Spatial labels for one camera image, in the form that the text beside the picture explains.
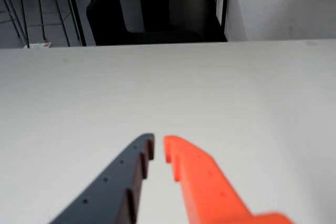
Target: table surface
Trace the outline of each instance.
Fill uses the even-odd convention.
[[[187,223],[162,137],[209,152],[253,213],[336,218],[336,41],[0,50],[0,223],[46,224],[156,136],[138,223]]]

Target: dark gray gripper finger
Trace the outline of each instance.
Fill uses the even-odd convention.
[[[143,134],[50,224],[134,224],[142,179],[154,159],[154,135]]]

